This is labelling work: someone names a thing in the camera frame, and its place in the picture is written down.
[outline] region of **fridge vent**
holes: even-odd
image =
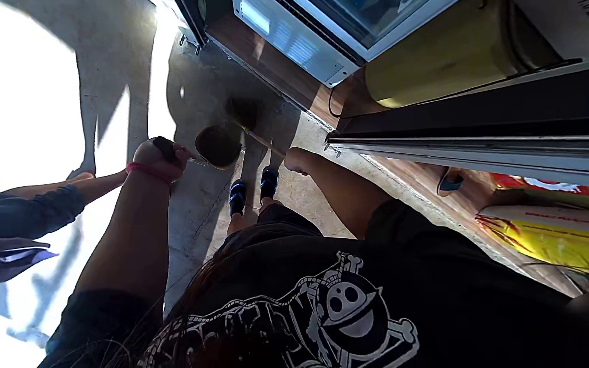
[[[340,54],[342,54],[345,58],[348,58],[349,60],[351,60],[351,62],[360,65],[361,62],[359,62],[355,56],[349,54],[348,52],[346,52],[344,50],[344,48],[342,48],[340,45],[338,45],[337,42],[333,41],[329,36],[327,36],[321,29],[319,29],[319,27],[317,27],[315,25],[315,23],[311,22],[308,20],[307,16],[310,16],[308,13],[303,13],[301,11],[299,11],[298,9],[296,9],[295,7],[293,7],[287,0],[276,0],[277,3],[281,4],[281,6],[283,8],[285,8],[285,10],[287,10],[288,12],[290,12],[290,14],[294,15],[295,17],[297,17],[297,19],[299,19],[303,24],[305,24],[311,31],[315,32],[315,34],[317,34],[320,38],[322,38],[324,41],[326,41],[330,46],[332,46],[333,48],[335,48]]]

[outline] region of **pink bracelet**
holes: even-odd
[[[129,163],[128,165],[126,165],[126,173],[131,173],[131,171],[133,170],[140,170],[140,171],[144,171],[146,173],[149,173],[153,176],[155,176],[156,178],[163,180],[165,183],[167,183],[168,185],[171,184],[171,180],[163,175],[163,173],[155,171],[154,169],[150,168],[149,166],[143,165],[141,163]]]

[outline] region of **black handle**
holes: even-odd
[[[154,138],[154,145],[158,147],[158,149],[163,154],[163,157],[168,161],[168,163],[172,163],[177,159],[176,154],[174,153],[174,142],[170,141],[169,139],[163,136],[158,136]]]

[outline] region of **straw hat jolly roger print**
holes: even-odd
[[[275,300],[257,296],[231,301],[207,316],[177,319],[154,339],[145,353],[144,366],[153,367],[170,341],[181,347],[200,347],[222,333],[256,329],[259,336],[286,334],[282,356],[290,367],[397,367],[420,348],[418,332],[410,320],[390,319],[381,288],[359,274],[363,260],[338,252],[338,263],[316,276],[299,280],[286,295]]]

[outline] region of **wooden floor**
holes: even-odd
[[[208,34],[227,52],[244,61],[249,68],[282,94],[334,128],[338,124],[338,115],[352,117],[388,109],[377,104],[369,96],[364,84],[364,70],[355,72],[340,83],[332,93],[331,89],[326,88],[287,56],[276,50],[233,14],[210,24]],[[460,223],[466,232],[495,248],[531,277],[568,295],[579,294],[573,284],[558,270],[549,266],[525,266],[537,261],[512,250],[501,240],[490,236],[477,224],[474,215],[479,210],[491,204],[499,204],[498,199],[493,196],[495,186],[489,174],[464,170],[462,176],[465,182],[461,189],[443,198],[437,196],[435,192],[444,170],[442,166],[379,156],[374,158],[408,184],[411,189]]]

